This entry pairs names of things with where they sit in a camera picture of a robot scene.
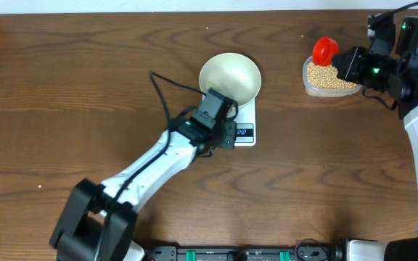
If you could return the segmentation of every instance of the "red cap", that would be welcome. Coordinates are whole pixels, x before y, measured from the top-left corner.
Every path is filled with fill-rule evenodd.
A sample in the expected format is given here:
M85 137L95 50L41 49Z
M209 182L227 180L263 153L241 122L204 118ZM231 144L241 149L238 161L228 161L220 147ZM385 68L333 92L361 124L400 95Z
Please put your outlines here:
M320 38L312 51L312 62L315 65L329 66L333 55L339 52L338 43L328 36Z

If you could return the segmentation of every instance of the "scale display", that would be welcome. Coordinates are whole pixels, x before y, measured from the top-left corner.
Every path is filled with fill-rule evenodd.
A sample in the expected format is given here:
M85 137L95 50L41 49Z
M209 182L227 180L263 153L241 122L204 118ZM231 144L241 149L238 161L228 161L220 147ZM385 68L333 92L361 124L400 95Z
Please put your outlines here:
M254 124L239 123L237 124L237 138L235 142L252 143L254 142Z

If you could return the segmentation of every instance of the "wooden table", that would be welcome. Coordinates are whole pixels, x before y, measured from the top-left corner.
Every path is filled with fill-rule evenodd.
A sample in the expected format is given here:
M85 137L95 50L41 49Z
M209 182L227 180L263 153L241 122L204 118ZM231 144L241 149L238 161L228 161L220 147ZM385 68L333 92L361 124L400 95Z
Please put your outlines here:
M316 40L367 46L369 13L0 15L0 260L53 260L48 240L71 188L118 173L156 142L165 118L149 70L197 86L202 65L228 51L261 68L258 143L217 150L167 182L140 215L141 242L416 236L414 163L397 113L303 87ZM173 114L200 100L161 86Z

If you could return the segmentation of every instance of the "plastic container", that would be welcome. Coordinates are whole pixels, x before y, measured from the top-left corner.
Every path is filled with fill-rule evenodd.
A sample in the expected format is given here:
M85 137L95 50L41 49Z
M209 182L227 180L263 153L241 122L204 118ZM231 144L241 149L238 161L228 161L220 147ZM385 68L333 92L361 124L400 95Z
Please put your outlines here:
M303 65L303 81L306 87L306 93L317 97L343 97L346 95L355 94L361 89L361 85L357 85L352 89L328 89L312 86L308 80L308 64L312 62L312 57L309 57Z

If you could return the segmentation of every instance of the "digital scale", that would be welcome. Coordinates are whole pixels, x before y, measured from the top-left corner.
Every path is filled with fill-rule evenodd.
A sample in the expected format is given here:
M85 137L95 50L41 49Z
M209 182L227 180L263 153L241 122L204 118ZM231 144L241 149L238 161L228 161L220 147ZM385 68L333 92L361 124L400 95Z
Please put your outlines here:
M235 118L237 137L235 146L254 146L255 144L255 100L238 111Z
M239 104L235 146L254 146L255 97L261 89L261 72L248 57L235 54L219 54L207 61L201 69L200 88L206 92L213 88ZM234 108L227 117L235 115Z

